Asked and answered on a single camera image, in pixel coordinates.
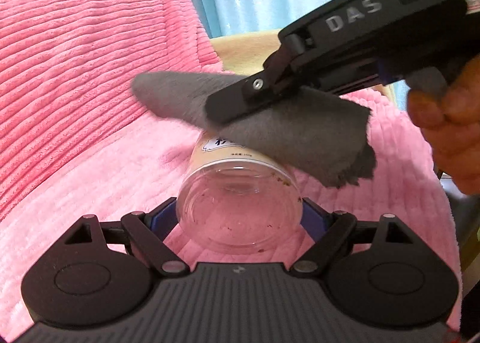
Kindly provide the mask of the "right hand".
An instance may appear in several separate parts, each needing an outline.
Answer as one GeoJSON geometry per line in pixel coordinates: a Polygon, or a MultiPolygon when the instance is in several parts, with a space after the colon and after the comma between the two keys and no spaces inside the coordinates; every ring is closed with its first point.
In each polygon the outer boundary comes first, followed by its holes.
{"type": "Polygon", "coordinates": [[[409,91],[407,112],[432,149],[434,163],[460,192],[479,193],[479,58],[470,60],[437,100],[409,91]]]}

